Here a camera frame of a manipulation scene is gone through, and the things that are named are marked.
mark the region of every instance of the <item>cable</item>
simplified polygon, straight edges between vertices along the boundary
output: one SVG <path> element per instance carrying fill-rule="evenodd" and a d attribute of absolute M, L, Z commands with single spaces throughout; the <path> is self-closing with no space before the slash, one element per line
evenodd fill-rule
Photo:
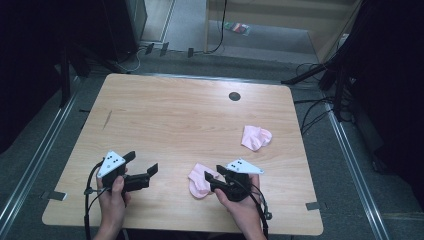
<path fill-rule="evenodd" d="M 212 54 L 212 53 L 216 52 L 216 50 L 218 50 L 221 47 L 221 44 L 224 40 L 224 22 L 225 22 L 225 12 L 227 11 L 227 3 L 228 3 L 228 0 L 225 0 L 224 1 L 224 13 L 222 14 L 222 22 L 221 22 L 221 40 L 219 41 L 218 46 L 212 51 L 207 51 L 207 52 L 196 51 L 196 52 L 194 52 L 195 54 L 199 54 L 199 53 L 201 53 L 201 54 Z"/>
<path fill-rule="evenodd" d="M 91 240 L 90 217 L 88 215 L 88 213 L 90 211 L 91 205 L 89 207 L 88 201 L 89 201 L 89 195 L 94 192 L 94 190 L 90 187 L 90 183 L 91 183 L 91 179 L 93 178 L 94 172 L 96 171 L 97 168 L 99 168 L 100 166 L 102 166 L 102 164 L 103 164 L 103 161 L 97 163 L 96 166 L 94 166 L 94 168 L 91 170 L 90 175 L 88 176 L 88 180 L 87 180 L 87 187 L 86 187 L 86 189 L 84 191 L 84 195 L 85 195 L 84 228 L 85 228 L 85 237 L 86 237 L 87 240 Z"/>
<path fill-rule="evenodd" d="M 252 194 L 252 190 L 248 190 L 243 184 L 241 184 L 239 181 L 237 181 L 237 180 L 235 180 L 235 179 L 233 179 L 233 178 L 231 178 L 231 177 L 229 177 L 229 176 L 226 176 L 226 178 L 228 178 L 230 181 L 233 181 L 234 183 L 236 183 L 237 185 L 239 185 L 241 188 L 243 188 L 243 190 L 244 191 L 246 191 L 248 194 L 249 194 L 249 196 L 250 196 L 250 198 L 252 198 L 252 200 L 253 200 L 253 202 L 255 203 L 255 205 L 256 205 L 256 209 L 258 210 L 258 213 L 259 213 L 259 217 L 261 218 L 261 221 L 262 221 L 262 231 L 263 231 L 263 233 L 264 233 L 264 235 L 265 235 L 265 238 L 266 239 L 268 239 L 268 223 L 266 222 L 266 220 L 267 220 L 267 218 L 266 218 L 266 216 L 265 216 L 265 211 L 263 211 L 262 210 L 262 207 L 261 207 L 261 204 L 258 202 L 258 200 L 256 200 L 256 198 L 253 196 L 253 194 Z"/>
<path fill-rule="evenodd" d="M 90 206 L 88 207 L 88 211 L 90 211 L 91 206 L 93 205 L 93 203 L 107 190 L 109 190 L 110 188 L 102 188 L 102 190 L 100 191 L 99 194 L 97 194 L 97 196 L 93 199 L 93 201 L 91 201 Z"/>
<path fill-rule="evenodd" d="M 140 57 L 138 56 L 138 54 L 141 52 L 141 50 L 144 50 L 144 49 L 145 49 L 145 48 L 140 48 L 140 49 L 137 51 L 137 53 L 135 54 L 135 56 L 137 57 L 137 61 L 138 61 L 138 65 L 137 65 L 137 67 L 136 67 L 136 68 L 134 68 L 134 69 L 127 69 L 127 68 L 125 68 L 125 67 L 121 66 L 118 62 L 115 62 L 115 64 L 116 64 L 118 67 L 122 68 L 123 70 L 125 70 L 125 71 L 127 71 L 127 72 L 134 72 L 134 71 L 136 71 L 137 69 L 139 69 L 139 68 L 140 68 L 140 65 L 141 65 Z"/>
<path fill-rule="evenodd" d="M 321 113 L 320 115 L 318 115 L 316 118 L 314 118 L 310 123 L 306 124 L 305 126 L 303 126 L 304 128 L 307 127 L 306 129 L 304 129 L 301 133 L 302 135 L 304 135 L 315 123 L 321 121 L 325 115 L 329 112 L 333 111 L 333 109 L 331 110 L 327 110 L 323 113 Z"/>

